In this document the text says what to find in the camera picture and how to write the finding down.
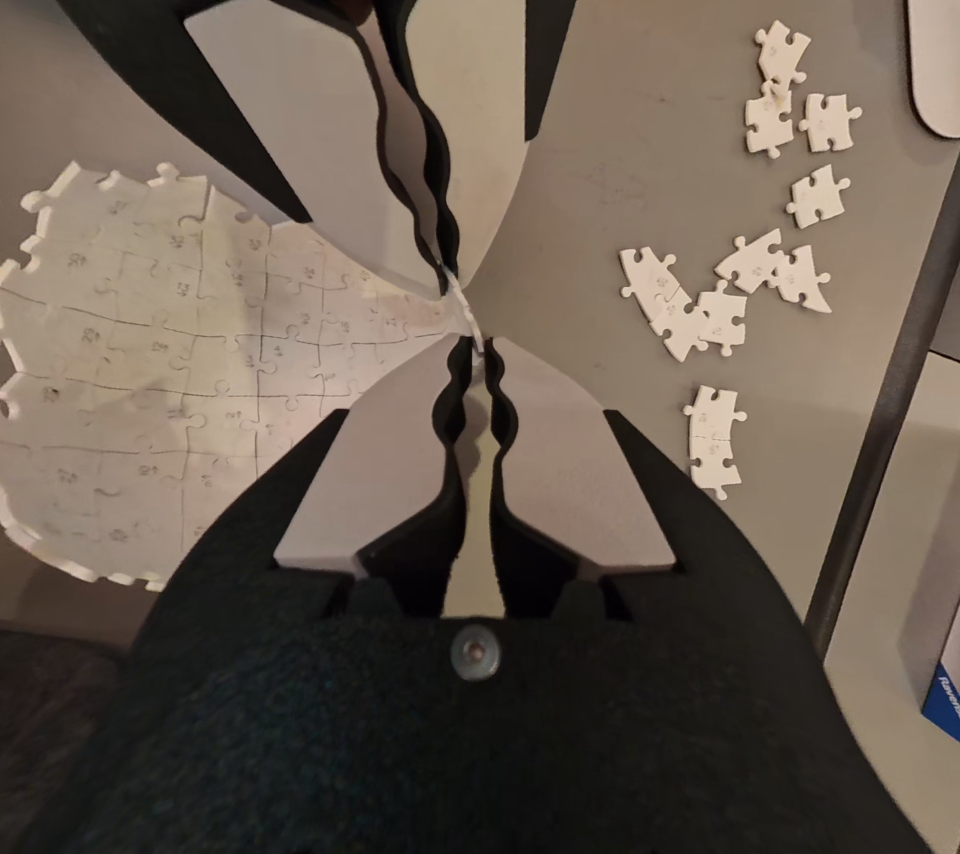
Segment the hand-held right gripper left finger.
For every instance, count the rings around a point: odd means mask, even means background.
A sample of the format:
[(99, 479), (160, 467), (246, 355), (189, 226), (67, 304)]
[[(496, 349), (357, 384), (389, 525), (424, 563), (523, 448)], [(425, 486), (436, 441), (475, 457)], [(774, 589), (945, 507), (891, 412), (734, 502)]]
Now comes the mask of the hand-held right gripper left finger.
[(380, 579), (405, 614), (438, 618), (465, 537), (455, 445), (471, 381), (472, 340), (447, 334), (342, 410), (276, 564)]

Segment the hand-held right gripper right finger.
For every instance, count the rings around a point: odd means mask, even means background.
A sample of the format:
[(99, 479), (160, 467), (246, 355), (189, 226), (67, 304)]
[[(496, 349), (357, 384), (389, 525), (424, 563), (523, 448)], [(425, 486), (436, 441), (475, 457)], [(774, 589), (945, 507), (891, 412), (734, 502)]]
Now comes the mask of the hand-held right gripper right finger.
[(676, 555), (602, 405), (505, 337), (486, 342), (494, 571), (509, 618), (546, 618), (568, 584), (665, 573)]

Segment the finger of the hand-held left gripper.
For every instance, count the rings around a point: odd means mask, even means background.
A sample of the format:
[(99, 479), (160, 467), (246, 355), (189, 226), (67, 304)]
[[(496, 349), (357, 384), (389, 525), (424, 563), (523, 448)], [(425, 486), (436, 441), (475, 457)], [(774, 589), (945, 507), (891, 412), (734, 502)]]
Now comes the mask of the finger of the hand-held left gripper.
[(186, 32), (306, 211), (308, 226), (408, 293), (448, 282), (386, 157), (369, 46), (331, 0), (225, 0)]
[(423, 122), (438, 252), (465, 288), (526, 158), (526, 0), (375, 0), (375, 13)]

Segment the puzzle pieces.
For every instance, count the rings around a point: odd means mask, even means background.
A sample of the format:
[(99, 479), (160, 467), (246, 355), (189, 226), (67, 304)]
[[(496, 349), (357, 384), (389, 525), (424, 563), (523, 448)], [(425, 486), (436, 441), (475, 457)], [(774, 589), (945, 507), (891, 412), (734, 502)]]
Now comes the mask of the puzzle pieces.
[[(747, 152), (776, 160), (796, 133), (806, 138), (814, 154), (850, 150), (855, 144), (851, 126), (862, 117), (862, 108), (849, 105), (845, 93), (809, 92), (799, 119), (793, 119), (794, 90), (807, 80), (800, 65), (810, 36), (773, 20), (755, 32), (753, 43), (758, 48), (761, 83), (759, 93), (747, 99), (744, 107)], [(696, 297), (685, 291), (673, 272), (676, 257), (672, 254), (659, 256), (644, 246), (620, 250), (617, 258), (625, 279), (620, 296), (636, 303), (678, 363), (711, 345), (718, 347), (722, 357), (732, 356), (746, 341), (748, 296), (761, 288), (819, 315), (833, 311), (823, 292), (832, 276), (818, 268), (809, 243), (785, 248), (778, 227), (754, 239), (735, 237), (731, 251), (713, 268), (714, 287)], [(682, 413), (688, 422), (690, 479), (697, 488), (724, 501), (727, 488), (741, 482), (732, 432), (747, 413), (738, 408), (738, 392), (702, 384)]]

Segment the single white puzzle piece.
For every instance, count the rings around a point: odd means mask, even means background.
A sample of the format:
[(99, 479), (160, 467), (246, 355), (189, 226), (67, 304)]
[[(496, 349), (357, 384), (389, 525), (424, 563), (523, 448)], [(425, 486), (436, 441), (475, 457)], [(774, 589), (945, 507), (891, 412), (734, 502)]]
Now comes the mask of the single white puzzle piece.
[(446, 296), (457, 306), (463, 322), (469, 329), (469, 336), (473, 345), (473, 364), (474, 367), (476, 367), (484, 360), (485, 344), (483, 334), (474, 316), (473, 308), (465, 296), (462, 285), (455, 273), (446, 265), (443, 267), (443, 273), (446, 278)]

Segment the partly built white puzzle ball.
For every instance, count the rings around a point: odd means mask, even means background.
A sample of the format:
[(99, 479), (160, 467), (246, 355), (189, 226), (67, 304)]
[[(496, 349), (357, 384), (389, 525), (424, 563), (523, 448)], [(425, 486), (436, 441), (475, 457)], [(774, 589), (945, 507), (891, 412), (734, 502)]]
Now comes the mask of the partly built white puzzle ball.
[(470, 325), (160, 164), (66, 166), (2, 262), (2, 528), (78, 579), (159, 591), (325, 416)]

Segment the colourful puzzle box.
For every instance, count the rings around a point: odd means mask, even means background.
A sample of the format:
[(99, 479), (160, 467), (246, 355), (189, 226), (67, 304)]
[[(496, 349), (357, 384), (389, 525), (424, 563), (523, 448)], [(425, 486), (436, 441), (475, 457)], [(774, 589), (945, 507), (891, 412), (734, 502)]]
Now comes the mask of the colourful puzzle box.
[(959, 692), (943, 663), (938, 662), (921, 714), (955, 742), (959, 742)]

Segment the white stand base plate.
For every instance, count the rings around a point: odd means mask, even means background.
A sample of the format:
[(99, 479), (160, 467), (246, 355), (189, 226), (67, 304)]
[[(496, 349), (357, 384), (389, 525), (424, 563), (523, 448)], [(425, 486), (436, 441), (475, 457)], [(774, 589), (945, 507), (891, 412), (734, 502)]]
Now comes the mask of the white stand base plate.
[(913, 105), (935, 135), (959, 139), (959, 0), (906, 0)]

